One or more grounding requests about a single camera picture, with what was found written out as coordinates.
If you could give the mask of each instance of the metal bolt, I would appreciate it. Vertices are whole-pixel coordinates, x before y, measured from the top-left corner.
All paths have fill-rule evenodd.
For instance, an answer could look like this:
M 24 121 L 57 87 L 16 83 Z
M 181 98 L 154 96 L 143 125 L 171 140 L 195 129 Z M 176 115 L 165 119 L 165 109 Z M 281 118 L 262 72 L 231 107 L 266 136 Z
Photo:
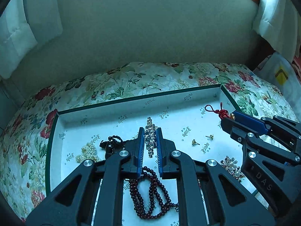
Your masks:
M 181 152 L 178 150 L 174 150 L 173 152 L 171 152 L 172 156 L 178 157 L 181 155 Z
M 127 150 L 122 150 L 119 152 L 120 156 L 127 156 L 128 155 L 128 151 Z
M 217 162 L 216 162 L 215 160 L 209 160 L 209 161 L 208 161 L 208 165 L 209 165 L 210 167 L 215 167 L 216 164 L 217 164 Z
M 86 166 L 86 167 L 89 167 L 89 166 L 91 166 L 93 164 L 93 161 L 92 160 L 85 160 L 84 161 L 84 166 Z
M 256 157 L 256 153 L 253 152 L 253 151 L 249 152 L 249 157 L 255 158 Z

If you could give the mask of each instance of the red flower print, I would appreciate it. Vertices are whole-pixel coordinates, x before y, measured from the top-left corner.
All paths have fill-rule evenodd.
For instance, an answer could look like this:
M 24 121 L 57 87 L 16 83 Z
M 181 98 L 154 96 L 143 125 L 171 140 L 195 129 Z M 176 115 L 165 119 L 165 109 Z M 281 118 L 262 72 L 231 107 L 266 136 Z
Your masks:
M 35 190 L 32 191 L 31 202 L 33 203 L 34 208 L 36 208 L 44 199 L 45 195 L 42 192 Z
M 227 65 L 222 64 L 222 63 L 212 63 L 212 65 L 217 68 L 219 71 L 222 72 L 229 72 Z
M 17 127 L 21 124 L 22 120 L 23 120 L 23 117 L 21 115 L 18 115 L 13 123 L 13 130 L 11 131 L 11 136 L 15 132 Z
M 50 87 L 46 87 L 41 89 L 36 95 L 35 99 L 40 101 L 46 96 L 51 96 L 55 92 L 55 88 L 50 89 Z
M 45 139 L 49 139 L 50 132 L 53 124 L 53 120 L 55 118 L 56 113 L 58 112 L 57 109 L 51 111 L 47 117 L 46 117 L 46 124 L 47 126 L 43 128 L 43 130 L 40 132 L 40 136 Z
M 21 159 L 21 165 L 24 165 L 25 162 L 27 161 L 28 154 L 24 155 L 23 158 Z
M 25 153 L 27 153 L 27 149 L 26 149 L 26 147 L 24 149 L 24 147 L 22 146 L 22 143 L 18 144 L 17 149 L 18 149 L 18 152 L 19 152 L 19 158 L 20 158 L 20 161 L 21 161 L 21 165 L 24 165 L 25 162 L 28 159 L 28 154 L 25 154 Z
M 257 84 L 257 82 L 255 82 L 255 80 L 254 80 L 254 78 L 253 78 L 253 76 L 252 76 L 251 74 L 249 74 L 249 73 L 244 73 L 244 72 L 242 72 L 242 71 L 238 71 L 238 74 L 239 74 L 240 78 L 241 78 L 243 81 L 245 81 L 245 82 L 251 82 L 255 87 L 261 88 L 261 87 Z
M 58 112 L 57 109 L 51 111 L 48 116 L 46 117 L 46 124 L 47 125 L 51 125 L 52 126 L 52 123 L 53 123 L 53 120 L 55 118 L 55 114 Z
M 272 88 L 273 88 L 274 92 L 277 92 L 282 96 L 282 93 L 280 92 L 280 90 L 277 87 L 272 86 Z
M 210 85 L 215 85 L 218 84 L 218 82 L 210 77 L 203 77 L 203 78 L 199 78 L 199 86 L 210 86 Z
M 96 100 L 97 94 L 98 94 L 98 91 L 94 91 L 91 96 L 91 100 Z
M 229 92 L 233 92 L 233 93 L 238 93 L 239 91 L 242 90 L 242 88 L 239 85 L 237 85 L 236 83 L 234 83 L 233 81 L 229 81 L 229 83 L 226 83 L 225 88 Z
M 173 68 L 178 67 L 178 66 L 180 65 L 180 64 L 178 64 L 178 63 L 163 63 L 163 64 L 168 65 L 168 66 L 171 66 L 171 67 L 173 67 Z

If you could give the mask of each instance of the red cord loop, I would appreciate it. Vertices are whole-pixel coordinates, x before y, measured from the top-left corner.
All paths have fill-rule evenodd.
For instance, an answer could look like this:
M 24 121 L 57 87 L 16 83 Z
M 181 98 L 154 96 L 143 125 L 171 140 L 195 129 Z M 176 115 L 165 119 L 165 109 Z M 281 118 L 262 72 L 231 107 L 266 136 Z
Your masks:
M 219 118 L 221 118 L 221 119 L 224 119 L 225 117 L 230 118 L 229 112 L 227 110 L 223 110 L 222 105 L 223 105 L 223 103 L 221 102 L 221 109 L 220 110 L 214 110 L 211 105 L 206 105 L 205 110 L 208 111 L 208 112 L 214 112 L 216 114 L 219 114 Z

